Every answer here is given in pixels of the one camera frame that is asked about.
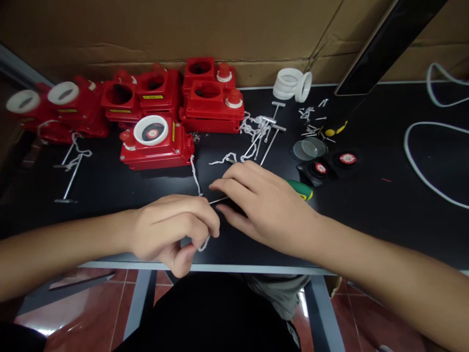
person's left hand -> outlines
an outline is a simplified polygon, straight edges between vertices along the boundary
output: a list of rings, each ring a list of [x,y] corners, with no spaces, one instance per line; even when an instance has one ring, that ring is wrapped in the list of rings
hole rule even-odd
[[[134,211],[128,247],[142,260],[158,260],[176,277],[187,275],[207,236],[220,235],[220,218],[204,197],[171,195]],[[181,248],[185,236],[192,243]]]

forearm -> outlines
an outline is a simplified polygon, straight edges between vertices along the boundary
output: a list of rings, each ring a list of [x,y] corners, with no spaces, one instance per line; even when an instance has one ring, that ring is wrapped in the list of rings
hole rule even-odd
[[[64,222],[0,242],[0,301],[30,292],[62,272],[127,251],[132,210]]]
[[[311,261],[361,285],[416,330],[452,350],[468,345],[469,279],[424,254],[323,218]]]

clear plastic cup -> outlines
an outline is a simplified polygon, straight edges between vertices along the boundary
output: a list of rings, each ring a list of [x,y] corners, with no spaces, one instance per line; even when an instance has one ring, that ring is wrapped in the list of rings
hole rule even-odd
[[[295,143],[292,149],[293,157],[300,161],[313,160],[328,152],[326,144],[314,137],[308,137]]]

hand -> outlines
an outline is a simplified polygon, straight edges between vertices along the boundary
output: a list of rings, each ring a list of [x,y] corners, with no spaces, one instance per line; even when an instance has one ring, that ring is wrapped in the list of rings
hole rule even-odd
[[[279,252],[308,259],[321,215],[286,181],[248,160],[230,167],[209,188],[225,193],[248,216],[217,205],[230,225]]]
[[[166,196],[134,212],[130,251],[142,260],[161,261],[176,277],[189,272],[207,236],[220,234],[220,219],[204,197]],[[181,248],[185,236],[192,243]]]

green screwdriver handle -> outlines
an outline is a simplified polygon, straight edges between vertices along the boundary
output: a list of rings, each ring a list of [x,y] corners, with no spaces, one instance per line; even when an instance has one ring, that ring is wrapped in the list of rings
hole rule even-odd
[[[294,180],[287,180],[287,182],[304,200],[310,200],[313,196],[313,190],[311,187],[305,185],[304,183]]]

